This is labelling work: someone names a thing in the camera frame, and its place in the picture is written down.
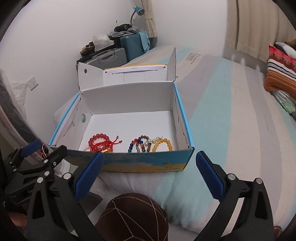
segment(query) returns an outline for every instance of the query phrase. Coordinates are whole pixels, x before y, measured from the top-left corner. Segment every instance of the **white pillow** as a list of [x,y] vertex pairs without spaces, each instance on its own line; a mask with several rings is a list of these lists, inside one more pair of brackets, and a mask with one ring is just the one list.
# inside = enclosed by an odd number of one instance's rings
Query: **white pillow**
[[292,47],[290,47],[288,44],[285,44],[285,43],[276,42],[276,44],[281,46],[285,50],[286,54],[289,57],[291,57],[293,59],[296,59],[296,51],[295,51],[295,49],[293,49]]

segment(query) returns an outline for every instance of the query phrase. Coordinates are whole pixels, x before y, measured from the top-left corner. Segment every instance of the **beige curtain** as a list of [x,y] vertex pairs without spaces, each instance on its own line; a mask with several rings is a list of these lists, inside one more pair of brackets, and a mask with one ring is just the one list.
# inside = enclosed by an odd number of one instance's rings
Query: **beige curtain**
[[149,38],[157,37],[156,26],[153,17],[152,0],[141,0],[145,10],[145,27]]
[[272,0],[228,0],[228,47],[267,62],[269,44],[295,38],[292,24]]

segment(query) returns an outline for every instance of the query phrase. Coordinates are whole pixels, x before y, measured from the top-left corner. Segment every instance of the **multicolored bead bracelet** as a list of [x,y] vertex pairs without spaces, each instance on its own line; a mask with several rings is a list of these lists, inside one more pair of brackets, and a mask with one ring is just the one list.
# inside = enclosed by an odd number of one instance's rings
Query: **multicolored bead bracelet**
[[146,152],[145,146],[147,146],[147,152],[150,152],[152,143],[156,143],[156,139],[151,140],[149,139],[149,136],[142,135],[138,139],[135,139],[131,142],[128,153],[132,152],[134,145],[136,145],[137,153],[141,152],[139,146],[141,147],[143,153]]

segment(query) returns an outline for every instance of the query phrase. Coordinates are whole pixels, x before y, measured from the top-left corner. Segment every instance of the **box lid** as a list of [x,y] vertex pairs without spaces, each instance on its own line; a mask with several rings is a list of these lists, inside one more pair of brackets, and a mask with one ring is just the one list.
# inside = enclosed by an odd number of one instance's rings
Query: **box lid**
[[110,85],[136,82],[176,80],[176,49],[167,64],[130,65],[102,70],[84,63],[78,64],[80,91]]

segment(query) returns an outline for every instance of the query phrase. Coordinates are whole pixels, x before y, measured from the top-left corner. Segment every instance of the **wall outlet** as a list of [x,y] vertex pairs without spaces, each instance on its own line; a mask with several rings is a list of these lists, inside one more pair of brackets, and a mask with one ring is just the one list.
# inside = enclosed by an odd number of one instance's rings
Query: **wall outlet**
[[27,84],[28,84],[30,90],[33,90],[33,89],[38,85],[35,76],[33,76],[32,78],[30,78],[30,79],[27,81]]

